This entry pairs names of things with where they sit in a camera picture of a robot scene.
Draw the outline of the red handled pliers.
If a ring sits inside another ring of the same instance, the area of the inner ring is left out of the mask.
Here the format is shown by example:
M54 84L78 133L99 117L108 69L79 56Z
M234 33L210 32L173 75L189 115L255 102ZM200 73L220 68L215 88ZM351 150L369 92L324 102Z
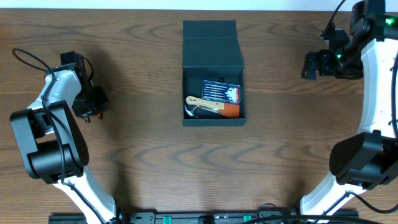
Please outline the red handled pliers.
M91 123L92 118L103 119L103 113L91 114L90 116L85 116L83 120L85 123Z

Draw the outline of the blue drill bit case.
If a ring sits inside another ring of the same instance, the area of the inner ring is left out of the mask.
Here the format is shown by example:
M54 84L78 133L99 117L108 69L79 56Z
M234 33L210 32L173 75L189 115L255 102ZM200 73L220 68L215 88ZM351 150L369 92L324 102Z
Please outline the blue drill bit case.
M241 102L239 85L204 80L202 99L238 105Z

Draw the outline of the orange scraper wooden handle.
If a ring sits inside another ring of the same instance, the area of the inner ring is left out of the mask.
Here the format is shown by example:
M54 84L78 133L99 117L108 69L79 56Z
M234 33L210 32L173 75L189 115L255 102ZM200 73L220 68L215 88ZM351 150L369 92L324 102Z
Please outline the orange scraper wooden handle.
M201 109L222 115L227 118L239 118L240 117L240 106L229 103L221 103L217 101L208 101L194 96L188 96L185 99L185 103L188 106L193 106L191 110L186 108L186 112L193 116L196 109Z

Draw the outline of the dark green box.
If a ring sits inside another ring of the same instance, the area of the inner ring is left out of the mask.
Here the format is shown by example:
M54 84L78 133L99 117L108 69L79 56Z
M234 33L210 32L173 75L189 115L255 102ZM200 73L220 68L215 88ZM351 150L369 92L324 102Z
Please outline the dark green box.
M182 94L185 77L240 86L240 117L192 119L183 103L184 126L243 126L246 123L244 62L239 46L236 21L183 21Z

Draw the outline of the small claw hammer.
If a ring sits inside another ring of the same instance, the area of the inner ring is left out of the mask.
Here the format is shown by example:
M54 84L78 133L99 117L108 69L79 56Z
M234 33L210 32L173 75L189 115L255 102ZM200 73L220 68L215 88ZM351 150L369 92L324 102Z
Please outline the small claw hammer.
M183 79L183 102L187 116L192 119L224 119L225 116L217 110L206 106L189 105L185 101L188 96L201 98L203 81L204 78L200 77L185 77Z

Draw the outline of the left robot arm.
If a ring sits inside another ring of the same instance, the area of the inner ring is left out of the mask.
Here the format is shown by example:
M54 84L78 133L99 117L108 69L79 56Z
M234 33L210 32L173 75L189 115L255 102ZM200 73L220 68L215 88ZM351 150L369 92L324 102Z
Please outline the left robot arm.
M109 103L101 86L86 71L90 61L75 51L60 55L61 64L41 69L45 85L10 123L28 175L67 194L83 212L84 223L124 223L116 200L106 193L88 166L86 141L76 119L103 118Z

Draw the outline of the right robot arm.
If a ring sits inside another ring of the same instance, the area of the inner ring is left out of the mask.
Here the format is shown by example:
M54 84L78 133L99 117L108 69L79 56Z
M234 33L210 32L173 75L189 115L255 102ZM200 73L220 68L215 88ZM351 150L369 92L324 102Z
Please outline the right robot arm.
M397 177L397 18L380 0L357 2L349 31L329 22L321 32L328 48L305 56L301 77L363 80L357 133L336 143L329 171L300 199L295 223L350 223L337 211L351 198Z

